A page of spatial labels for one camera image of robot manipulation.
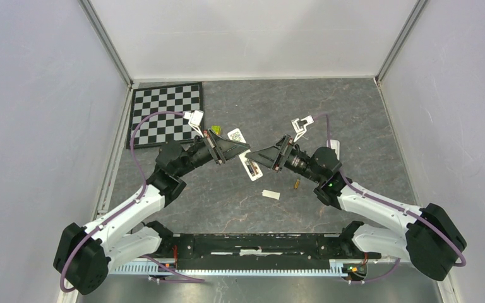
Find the white remote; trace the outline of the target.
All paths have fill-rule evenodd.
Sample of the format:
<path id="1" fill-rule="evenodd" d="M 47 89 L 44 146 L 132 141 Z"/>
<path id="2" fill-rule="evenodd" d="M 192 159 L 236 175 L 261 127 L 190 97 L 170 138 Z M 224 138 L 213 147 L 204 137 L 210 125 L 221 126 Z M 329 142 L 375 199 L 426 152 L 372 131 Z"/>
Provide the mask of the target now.
<path id="1" fill-rule="evenodd" d="M 241 130 L 239 128 L 235 128 L 233 129 L 232 131 L 229 131 L 227 133 L 227 136 L 230 140 L 232 141 L 239 141 L 239 142 L 243 142 L 243 143 L 246 143 L 246 140 L 244 139 L 244 136 L 241 132 Z M 259 165 L 254 162 L 253 160 L 250 160 L 246 157 L 246 154 L 249 153 L 251 150 L 247 150 L 245 152 L 243 152 L 242 154 L 239 155 L 239 159 L 248 175 L 248 177 L 251 179 L 251 181 L 256 181 L 258 180 L 259 178 L 261 178 L 263 176 L 263 172 L 261 170 L 261 168 L 259 167 Z M 251 164 L 253 165 L 255 171 L 256 171 L 256 175 L 255 176 L 251 176 L 249 171 L 248 171 L 248 168 L 246 167 L 246 164 L 245 164 L 245 161 L 250 161 Z"/>

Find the white remote control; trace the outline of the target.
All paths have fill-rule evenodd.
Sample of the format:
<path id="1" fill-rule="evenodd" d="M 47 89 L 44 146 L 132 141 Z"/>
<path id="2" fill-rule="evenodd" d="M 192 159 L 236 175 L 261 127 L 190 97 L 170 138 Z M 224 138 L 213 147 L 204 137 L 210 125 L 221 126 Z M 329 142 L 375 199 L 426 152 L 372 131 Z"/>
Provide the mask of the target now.
<path id="1" fill-rule="evenodd" d="M 336 158 L 340 160 L 340 141 L 339 140 L 329 140 L 329 147 L 335 152 Z"/>

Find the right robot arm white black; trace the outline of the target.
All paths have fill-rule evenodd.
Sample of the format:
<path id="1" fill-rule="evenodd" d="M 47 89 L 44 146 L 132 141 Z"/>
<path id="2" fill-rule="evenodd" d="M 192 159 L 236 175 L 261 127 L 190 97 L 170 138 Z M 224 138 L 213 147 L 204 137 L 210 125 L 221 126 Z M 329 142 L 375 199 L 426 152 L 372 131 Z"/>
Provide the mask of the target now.
<path id="1" fill-rule="evenodd" d="M 358 214 L 378 227 L 354 222 L 339 241 L 341 253 L 354 258 L 360 253 L 379 253 L 411 262 L 415 269 L 443 281 L 454 267 L 467 264 L 467 242 L 447 212 L 430 203 L 409 205 L 374 193 L 346 177 L 336 151 L 322 146 L 312 155 L 302 151 L 289 135 L 271 147 L 246 154 L 276 172 L 288 169 L 314 183 L 313 192 L 326 206 Z"/>

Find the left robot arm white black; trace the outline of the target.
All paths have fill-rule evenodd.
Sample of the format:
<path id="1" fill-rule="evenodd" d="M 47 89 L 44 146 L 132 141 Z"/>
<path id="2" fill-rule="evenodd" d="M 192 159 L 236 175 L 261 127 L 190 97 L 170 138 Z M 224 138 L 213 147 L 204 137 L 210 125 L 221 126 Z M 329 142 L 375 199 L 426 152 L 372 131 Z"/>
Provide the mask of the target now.
<path id="1" fill-rule="evenodd" d="M 173 240 L 151 227 L 130 231 L 150 215 L 175 201 L 186 187 L 182 176 L 209 161 L 223 164 L 250 149 L 206 130 L 188 148 L 177 141 L 160 146 L 152 175 L 137 192 L 112 211 L 84 224 L 69 224 L 62 232 L 53 267 L 60 273 L 63 292 L 87 295 L 116 268 L 154 253 L 168 256 Z"/>

